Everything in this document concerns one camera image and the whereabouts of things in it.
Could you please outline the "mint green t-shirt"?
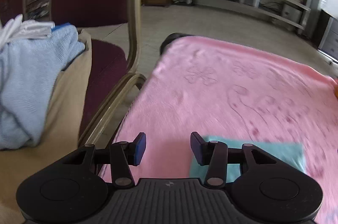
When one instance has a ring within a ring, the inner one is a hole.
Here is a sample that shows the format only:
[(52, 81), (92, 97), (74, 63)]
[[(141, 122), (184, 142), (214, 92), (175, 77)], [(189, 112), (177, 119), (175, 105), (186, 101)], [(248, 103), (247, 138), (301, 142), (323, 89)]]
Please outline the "mint green t-shirt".
[[(278, 142), (255, 142), (247, 140), (233, 140), (222, 137), (206, 136), (203, 137), (206, 142), (218, 141), (228, 145), (228, 148), (241, 148), (244, 143), (252, 143), (253, 145), (263, 149), (272, 156), (275, 156), (279, 160), (289, 164), (297, 170), (307, 173), (306, 171), (306, 158), (304, 154), (304, 148), (301, 143), (278, 143)], [(200, 178), (204, 182), (208, 166), (200, 166), (193, 156), (189, 176), (190, 178)], [(239, 164), (228, 164), (226, 182), (234, 182), (239, 176), (240, 165)]]

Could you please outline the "beige cloth on chair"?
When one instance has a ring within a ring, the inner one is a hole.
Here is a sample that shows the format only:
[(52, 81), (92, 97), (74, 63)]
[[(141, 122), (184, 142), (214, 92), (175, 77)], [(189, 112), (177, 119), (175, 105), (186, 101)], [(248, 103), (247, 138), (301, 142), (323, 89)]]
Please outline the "beige cloth on chair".
[(15, 198), (18, 186), (78, 147), (92, 67), (92, 39), (85, 30), (79, 38), (85, 51), (59, 73), (39, 145), (1, 151), (1, 223), (23, 223)]

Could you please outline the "pink patterned blanket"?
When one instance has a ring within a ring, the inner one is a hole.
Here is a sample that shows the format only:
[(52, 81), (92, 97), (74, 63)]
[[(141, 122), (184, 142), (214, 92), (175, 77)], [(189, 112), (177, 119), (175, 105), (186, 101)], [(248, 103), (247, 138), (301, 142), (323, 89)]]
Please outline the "pink patterned blanket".
[(306, 173), (323, 190), (317, 223), (337, 222), (337, 82), (313, 68), (250, 47), (205, 37), (173, 41), (117, 133), (147, 147), (140, 178), (185, 178), (190, 134), (303, 146)]

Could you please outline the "light blue knit sweater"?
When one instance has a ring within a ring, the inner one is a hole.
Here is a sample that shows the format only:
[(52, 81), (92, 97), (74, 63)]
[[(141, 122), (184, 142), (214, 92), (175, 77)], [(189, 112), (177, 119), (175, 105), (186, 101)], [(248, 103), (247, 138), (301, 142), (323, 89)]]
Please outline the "light blue knit sweater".
[(1, 49), (1, 149), (38, 145), (59, 73), (85, 50), (75, 26)]

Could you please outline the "white folded cloth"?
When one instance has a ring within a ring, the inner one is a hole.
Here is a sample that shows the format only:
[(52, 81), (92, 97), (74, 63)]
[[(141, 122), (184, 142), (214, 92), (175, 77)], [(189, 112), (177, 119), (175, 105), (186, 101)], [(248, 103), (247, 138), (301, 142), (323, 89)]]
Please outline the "white folded cloth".
[(1, 28), (1, 48), (20, 39), (45, 39), (51, 36), (54, 22), (39, 22), (36, 20), (23, 21), (23, 15), (19, 14), (10, 19)]

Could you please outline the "maroon wooden chair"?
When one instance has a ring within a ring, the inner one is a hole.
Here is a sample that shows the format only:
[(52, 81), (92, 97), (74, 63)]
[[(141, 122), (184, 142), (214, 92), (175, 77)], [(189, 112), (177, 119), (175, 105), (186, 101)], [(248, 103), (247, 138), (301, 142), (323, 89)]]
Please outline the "maroon wooden chair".
[(145, 77), (137, 72), (140, 56), (141, 0), (50, 0), (50, 18), (79, 31), (128, 27), (128, 49), (94, 35), (92, 67), (86, 89), (79, 145), (96, 143), (126, 95), (142, 88)]

